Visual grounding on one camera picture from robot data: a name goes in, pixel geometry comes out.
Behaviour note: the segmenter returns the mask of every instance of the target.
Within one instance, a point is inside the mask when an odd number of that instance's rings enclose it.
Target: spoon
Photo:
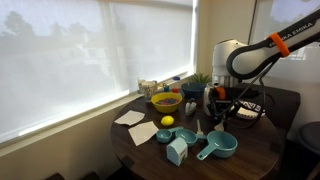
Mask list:
[[[203,132],[201,131],[201,126],[200,126],[200,120],[197,119],[197,134],[203,135]]]
[[[221,119],[220,123],[217,124],[217,125],[214,127],[214,129],[215,129],[216,131],[224,131],[223,123],[224,123],[224,120]]]

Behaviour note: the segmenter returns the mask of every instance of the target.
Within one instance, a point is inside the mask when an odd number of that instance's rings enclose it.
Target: window sill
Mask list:
[[[186,82],[188,75],[184,74],[182,76],[180,81],[173,81],[172,79],[167,80],[165,83],[170,86],[170,88],[174,87],[180,87],[182,83]],[[45,139],[47,137],[50,137],[54,134],[57,134],[61,131],[64,131],[68,128],[71,128],[75,125],[78,125],[80,123],[83,123],[85,121],[88,121],[98,115],[101,115],[103,113],[109,112],[115,108],[118,108],[120,106],[123,106],[134,99],[143,96],[142,94],[138,93],[132,93],[129,94],[128,96],[113,101],[111,103],[108,103],[106,105],[100,106],[98,108],[95,108],[93,110],[90,110],[88,112],[82,113],[76,117],[72,117],[70,119],[67,119],[61,123],[57,123],[56,125],[49,126],[47,128],[43,128],[41,130],[32,132],[30,134],[26,134],[24,136],[9,140],[7,142],[4,142],[0,145],[0,157],[5,156],[7,154],[10,154],[14,151],[17,151],[21,148],[24,148],[30,144],[33,144],[35,142],[38,142],[42,139]]]

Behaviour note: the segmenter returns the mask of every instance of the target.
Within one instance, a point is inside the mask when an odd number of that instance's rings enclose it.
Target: green plant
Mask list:
[[[212,77],[207,74],[196,73],[196,74],[193,74],[192,76],[190,76],[188,78],[188,80],[189,80],[189,82],[199,82],[199,83],[207,84],[212,81]]]

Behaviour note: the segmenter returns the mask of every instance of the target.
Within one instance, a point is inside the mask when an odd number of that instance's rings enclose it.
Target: measuring cup handle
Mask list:
[[[197,158],[199,160],[204,160],[210,153],[212,153],[212,151],[214,151],[216,149],[216,147],[214,145],[208,145],[207,147],[205,147],[201,152],[199,152],[197,154]]]
[[[178,127],[175,127],[175,128],[168,129],[168,131],[174,132],[174,131],[179,130],[179,129],[183,129],[183,127],[182,126],[178,126]]]
[[[207,139],[207,136],[203,134],[196,134],[196,136],[198,139]]]

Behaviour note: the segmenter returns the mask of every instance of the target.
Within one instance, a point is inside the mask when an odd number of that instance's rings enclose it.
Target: yellow bowl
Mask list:
[[[160,100],[165,100],[167,98],[174,98],[177,99],[178,102],[175,104],[169,104],[169,105],[160,105],[157,104],[158,101]],[[154,105],[154,107],[161,113],[172,113],[174,111],[176,111],[179,107],[179,104],[182,101],[182,96],[179,93],[173,93],[173,92],[162,92],[162,93],[158,93],[155,94],[154,96],[152,96],[151,98],[151,102]]]

